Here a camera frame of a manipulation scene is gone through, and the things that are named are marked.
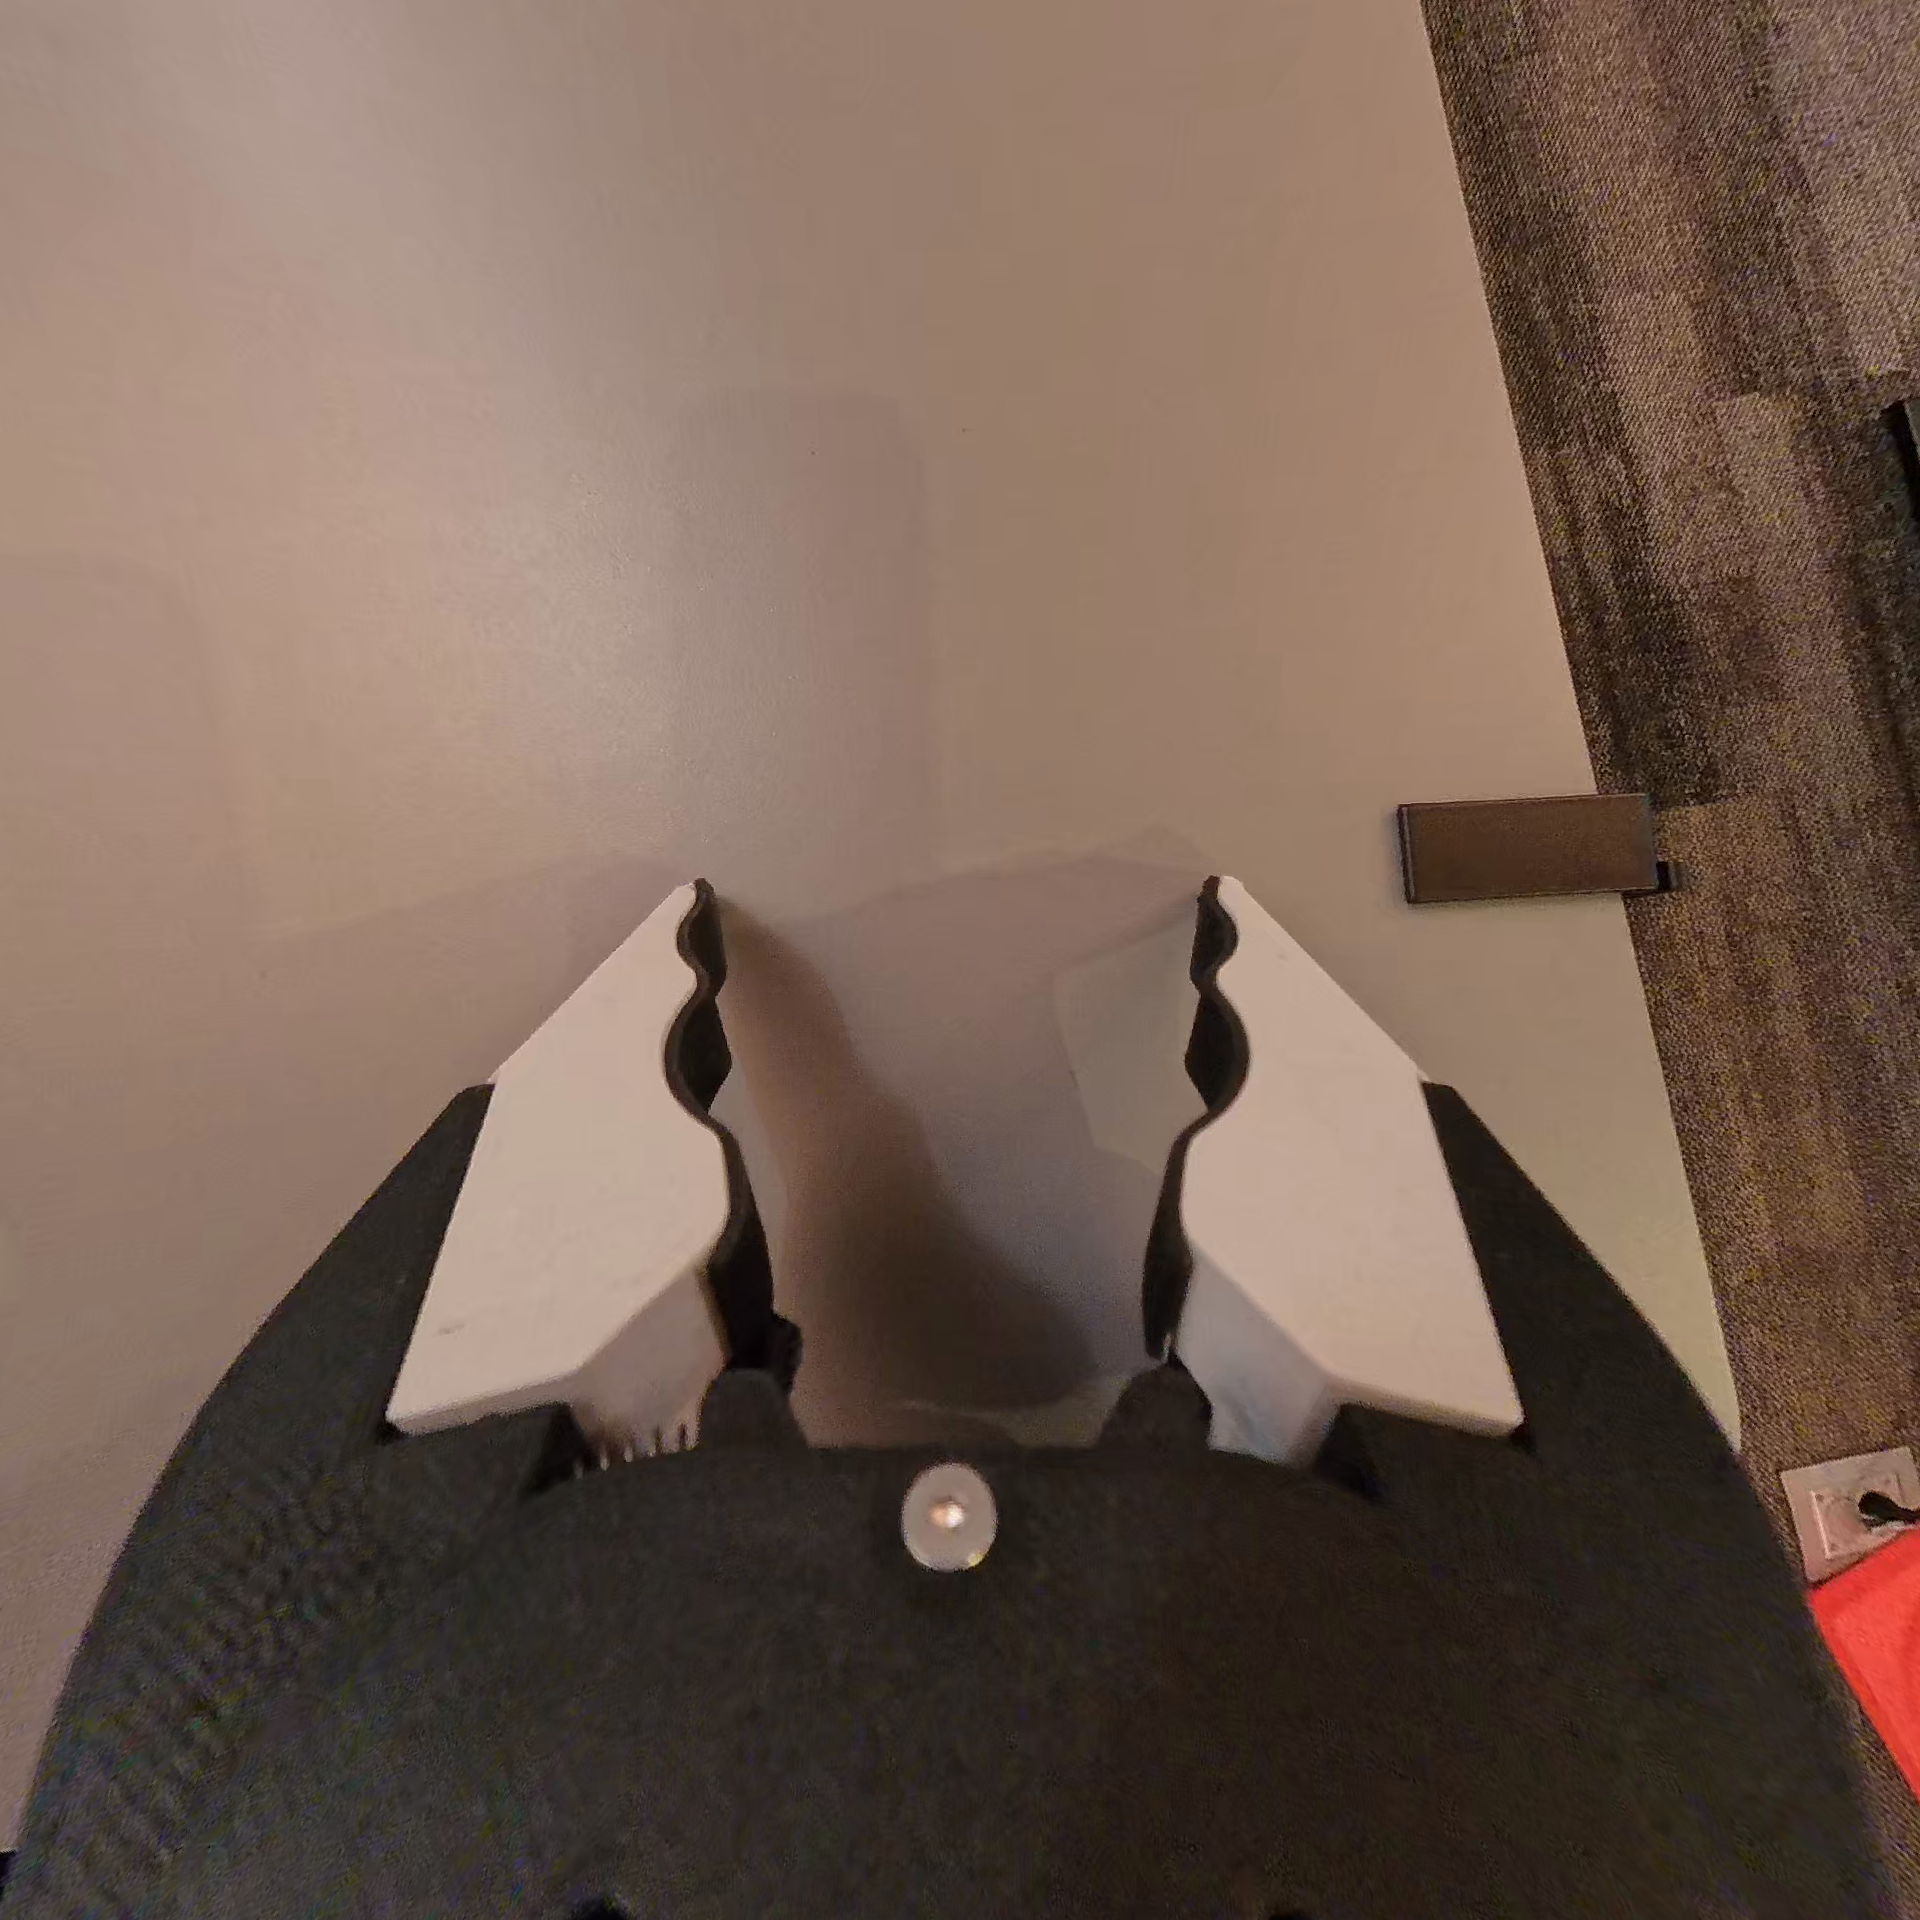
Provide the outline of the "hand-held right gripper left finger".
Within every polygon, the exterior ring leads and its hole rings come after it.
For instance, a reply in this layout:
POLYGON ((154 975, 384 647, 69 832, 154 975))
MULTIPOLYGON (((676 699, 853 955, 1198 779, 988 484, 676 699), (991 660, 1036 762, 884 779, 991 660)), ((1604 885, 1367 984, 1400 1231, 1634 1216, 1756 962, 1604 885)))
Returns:
POLYGON ((790 1390, 797 1328, 712 1115, 726 974, 715 892, 683 883, 493 1070, 388 1427, 564 1408, 632 1456, 694 1428, 724 1372, 790 1390))

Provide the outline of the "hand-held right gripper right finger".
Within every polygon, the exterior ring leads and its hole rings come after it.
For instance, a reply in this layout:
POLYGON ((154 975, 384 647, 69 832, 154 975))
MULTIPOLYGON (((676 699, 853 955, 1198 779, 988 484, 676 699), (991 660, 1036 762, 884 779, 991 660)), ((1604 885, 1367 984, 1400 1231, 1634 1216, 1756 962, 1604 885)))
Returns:
POLYGON ((1428 1080, 1247 888, 1205 883, 1142 1342, 1214 1451, 1312 1462, 1348 1405, 1496 1442, 1523 1428, 1428 1080))

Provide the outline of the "white floor outlet plate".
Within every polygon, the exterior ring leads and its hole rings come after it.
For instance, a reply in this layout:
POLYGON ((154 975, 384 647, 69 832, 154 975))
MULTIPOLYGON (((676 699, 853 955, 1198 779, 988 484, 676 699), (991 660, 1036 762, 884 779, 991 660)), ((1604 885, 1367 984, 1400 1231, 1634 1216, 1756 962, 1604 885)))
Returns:
POLYGON ((1781 1474, 1807 1584, 1820 1586, 1918 1523, 1909 1447, 1839 1456, 1781 1474))

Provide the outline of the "orange ridged plastic part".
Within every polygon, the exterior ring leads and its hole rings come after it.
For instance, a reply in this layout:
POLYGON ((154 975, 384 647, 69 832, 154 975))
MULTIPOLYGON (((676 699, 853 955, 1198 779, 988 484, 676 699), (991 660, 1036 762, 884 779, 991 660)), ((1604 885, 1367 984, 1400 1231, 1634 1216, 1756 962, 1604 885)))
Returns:
POLYGON ((1858 1707, 1918 1791, 1918 1526, 1814 1586, 1807 1604, 1858 1707))

